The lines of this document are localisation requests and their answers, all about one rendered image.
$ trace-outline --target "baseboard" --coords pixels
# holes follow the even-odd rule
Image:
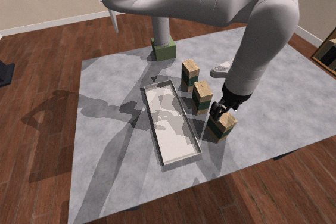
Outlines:
[[[47,21],[47,22],[23,26],[23,27],[15,27],[13,29],[4,29],[4,30],[0,30],[0,39],[3,36],[7,36],[7,35],[14,35],[18,33],[24,33],[24,32],[29,32],[29,31],[39,30],[39,29],[47,29],[49,27],[56,27],[56,26],[66,25],[66,24],[80,22],[80,21],[93,20],[96,18],[104,18],[108,16],[110,16],[110,13],[108,11],[104,11],[104,12],[99,12],[99,13],[94,13],[94,14],[85,14],[85,15],[80,15],[80,16],[75,16],[75,17],[70,17],[70,18],[64,18],[61,20]],[[321,39],[309,33],[307,30],[304,30],[302,27],[297,26],[295,33],[316,47],[319,47],[323,43]]]
[[[104,11],[104,12],[99,12],[99,13],[94,13],[94,14],[85,14],[85,15],[80,15],[80,16],[75,16],[75,17],[70,17],[70,18],[63,18],[60,20],[47,21],[47,22],[23,26],[23,27],[14,27],[12,29],[0,30],[0,36],[15,35],[18,33],[24,33],[24,32],[29,32],[29,31],[39,30],[39,29],[47,29],[49,27],[57,27],[57,26],[76,23],[80,21],[94,20],[96,18],[104,18],[108,16],[110,16],[110,13],[108,11]]]
[[[307,30],[303,29],[300,26],[297,26],[295,30],[295,34],[305,39],[307,42],[310,42],[315,47],[320,47],[320,45],[323,43],[323,41],[319,38],[317,38],[315,35],[309,33]]]

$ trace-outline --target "wooden floor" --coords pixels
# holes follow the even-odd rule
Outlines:
[[[15,63],[12,83],[0,88],[0,224],[67,223],[82,60],[151,45],[150,17],[117,22],[119,34],[106,17],[0,40],[0,60]],[[170,34],[176,41],[242,26],[170,19]],[[289,44],[307,60],[316,50],[296,34]],[[335,224],[335,202],[333,136],[91,223]]]

